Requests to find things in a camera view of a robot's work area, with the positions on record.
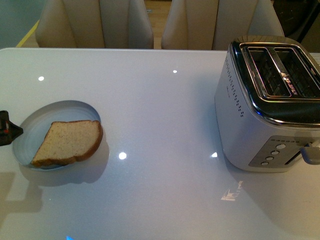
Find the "white chair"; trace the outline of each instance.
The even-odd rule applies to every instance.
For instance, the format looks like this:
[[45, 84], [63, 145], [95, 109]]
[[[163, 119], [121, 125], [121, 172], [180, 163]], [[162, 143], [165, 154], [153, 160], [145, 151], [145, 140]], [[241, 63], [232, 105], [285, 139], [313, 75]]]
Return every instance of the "white chair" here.
[[246, 35], [284, 36], [270, 0], [172, 0], [161, 48], [226, 50]]
[[35, 37], [42, 48], [154, 48], [143, 0], [47, 0]]

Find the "white plate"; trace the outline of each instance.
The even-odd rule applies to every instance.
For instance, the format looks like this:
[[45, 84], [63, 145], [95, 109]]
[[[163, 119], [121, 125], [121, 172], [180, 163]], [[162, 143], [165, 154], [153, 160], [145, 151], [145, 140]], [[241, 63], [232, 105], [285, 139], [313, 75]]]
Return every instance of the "white plate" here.
[[31, 165], [31, 161], [44, 141], [52, 122], [77, 120], [98, 120], [100, 122], [100, 117], [92, 106], [74, 100], [55, 102], [35, 111], [21, 124], [23, 134], [13, 141], [12, 149], [16, 160], [21, 165], [35, 170], [52, 170], [63, 167], [50, 165], [37, 168]]

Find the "toaster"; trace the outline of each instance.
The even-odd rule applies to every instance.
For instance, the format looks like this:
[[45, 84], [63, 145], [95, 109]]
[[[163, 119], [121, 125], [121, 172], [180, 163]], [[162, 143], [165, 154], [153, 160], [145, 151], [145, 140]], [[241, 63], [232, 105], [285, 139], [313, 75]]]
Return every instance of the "toaster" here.
[[242, 36], [228, 47], [214, 96], [225, 157], [253, 172], [320, 164], [320, 67], [298, 42]]

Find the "slice of bread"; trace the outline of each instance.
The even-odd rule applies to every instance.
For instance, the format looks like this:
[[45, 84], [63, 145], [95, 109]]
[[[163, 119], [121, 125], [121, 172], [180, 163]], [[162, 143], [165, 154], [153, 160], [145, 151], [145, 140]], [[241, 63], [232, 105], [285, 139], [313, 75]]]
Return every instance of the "slice of bread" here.
[[68, 165], [90, 158], [103, 137], [99, 121], [54, 121], [31, 164], [37, 168]]

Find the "toaster control panel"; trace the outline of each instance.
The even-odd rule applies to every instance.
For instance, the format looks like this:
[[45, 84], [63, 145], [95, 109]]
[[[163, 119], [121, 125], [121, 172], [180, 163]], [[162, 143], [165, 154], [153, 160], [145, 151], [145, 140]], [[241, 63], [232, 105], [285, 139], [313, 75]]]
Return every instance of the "toaster control panel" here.
[[272, 136], [249, 163], [255, 168], [289, 168], [301, 159], [300, 149], [319, 139], [314, 137]]

